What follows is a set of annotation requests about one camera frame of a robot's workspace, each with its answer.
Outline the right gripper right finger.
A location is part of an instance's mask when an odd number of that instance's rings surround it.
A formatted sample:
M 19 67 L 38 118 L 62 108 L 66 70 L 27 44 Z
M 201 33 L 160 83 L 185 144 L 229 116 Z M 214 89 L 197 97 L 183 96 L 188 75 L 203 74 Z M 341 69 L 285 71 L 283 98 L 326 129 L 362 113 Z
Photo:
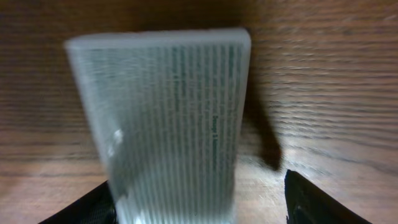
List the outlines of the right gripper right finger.
M 287 224 L 370 224 L 296 171 L 284 184 Z

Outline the white green medicine box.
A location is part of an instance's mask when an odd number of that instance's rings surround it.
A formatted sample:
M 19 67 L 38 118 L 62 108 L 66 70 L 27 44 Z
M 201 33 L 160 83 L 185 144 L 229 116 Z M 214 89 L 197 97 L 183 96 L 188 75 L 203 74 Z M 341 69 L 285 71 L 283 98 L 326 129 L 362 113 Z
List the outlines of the white green medicine box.
M 234 223 L 251 38 L 242 28 L 65 42 L 119 223 Z

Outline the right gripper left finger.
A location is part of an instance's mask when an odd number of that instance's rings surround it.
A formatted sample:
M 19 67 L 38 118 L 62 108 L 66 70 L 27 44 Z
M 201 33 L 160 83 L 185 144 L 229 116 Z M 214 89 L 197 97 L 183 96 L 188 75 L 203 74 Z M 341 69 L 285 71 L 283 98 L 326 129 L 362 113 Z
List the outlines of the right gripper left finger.
M 39 224 L 117 224 L 114 202 L 105 181 Z

